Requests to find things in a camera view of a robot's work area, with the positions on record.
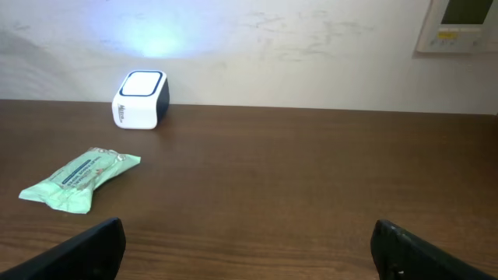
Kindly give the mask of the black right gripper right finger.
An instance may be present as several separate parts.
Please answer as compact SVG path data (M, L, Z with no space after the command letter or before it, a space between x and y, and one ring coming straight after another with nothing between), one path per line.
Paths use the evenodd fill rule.
M497 280L386 219L376 221L370 251L380 280Z

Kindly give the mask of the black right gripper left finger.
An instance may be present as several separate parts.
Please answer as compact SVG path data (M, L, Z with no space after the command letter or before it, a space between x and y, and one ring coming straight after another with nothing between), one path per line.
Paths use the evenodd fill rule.
M114 280L125 253L119 218L108 219L1 273L1 280Z

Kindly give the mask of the green wet wipes pack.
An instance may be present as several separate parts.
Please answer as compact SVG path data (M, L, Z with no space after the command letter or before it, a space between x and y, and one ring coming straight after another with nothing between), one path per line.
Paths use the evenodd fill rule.
M86 214L99 186L140 162L139 156L91 148L45 180L22 190L19 198L44 203L58 211Z

